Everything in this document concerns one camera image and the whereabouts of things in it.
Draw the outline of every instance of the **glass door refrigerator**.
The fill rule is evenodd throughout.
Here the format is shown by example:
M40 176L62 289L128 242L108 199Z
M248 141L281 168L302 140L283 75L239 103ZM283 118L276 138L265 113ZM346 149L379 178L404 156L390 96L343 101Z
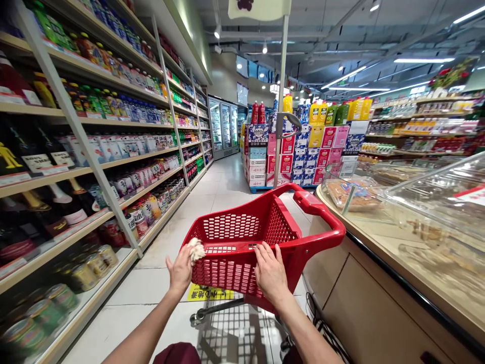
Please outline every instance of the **glass door refrigerator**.
M214 160L239 152L237 143L237 106L209 97Z

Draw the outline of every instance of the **supermarket aisle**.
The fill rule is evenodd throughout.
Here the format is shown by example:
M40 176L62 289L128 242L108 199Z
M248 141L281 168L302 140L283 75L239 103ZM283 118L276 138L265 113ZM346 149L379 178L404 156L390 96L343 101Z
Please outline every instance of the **supermarket aisle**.
M63 363L100 363L168 290L165 256L174 260L193 221L201 215L236 207L255 197L257 195L250 193L245 180L240 154L214 162ZM307 235L311 217L300 210L290 194L282 196L282 200L302 233ZM295 296L303 308L305 293L303 280L300 280ZM172 314L155 353L171 343L183 341L198 349L202 363L281 363L279 345L282 334L272 314L244 305L218 312L205 324L192 328L190 315L204 307L206 302L189 302L188 296L186 292Z

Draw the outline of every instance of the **yellow floor sign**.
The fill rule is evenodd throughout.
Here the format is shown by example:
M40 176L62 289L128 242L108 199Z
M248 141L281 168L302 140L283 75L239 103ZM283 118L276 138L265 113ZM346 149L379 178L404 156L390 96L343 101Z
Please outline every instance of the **yellow floor sign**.
M188 292L187 301L219 301L234 299L234 291L223 290L222 288L209 287L206 290L201 289L199 285L192 283Z

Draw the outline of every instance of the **red shopping cart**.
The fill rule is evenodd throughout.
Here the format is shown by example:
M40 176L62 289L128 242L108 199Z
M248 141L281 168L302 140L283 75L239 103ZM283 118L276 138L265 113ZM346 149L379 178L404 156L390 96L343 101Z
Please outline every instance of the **red shopping cart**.
M279 199L289 190L295 191L293 199L305 213L322 217L331 231L302 238L300 228ZM339 245L345 233L344 225L320 200L295 184L270 190L245 205L199 217L182 244L188 244L192 238L204 244L206 257L193 266L192 282L240 292L244 297L200 309L190 318L192 325L200 323L206 314L245 303L277 313L256 284L256 244L279 244L288 288L293 293L308 259Z

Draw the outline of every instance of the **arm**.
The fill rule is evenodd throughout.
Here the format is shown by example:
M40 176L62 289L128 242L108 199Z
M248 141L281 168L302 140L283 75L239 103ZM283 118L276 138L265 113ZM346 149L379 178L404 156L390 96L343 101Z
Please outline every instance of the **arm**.
M148 364L173 310L192 279L190 247L185 245L175 263L165 259L170 288L162 301L103 361L103 364Z
M343 364L311 321L305 316L288 289L281 250L276 244L276 257L268 244L256 246L255 275L265 297L279 312L288 326L298 353L305 363Z

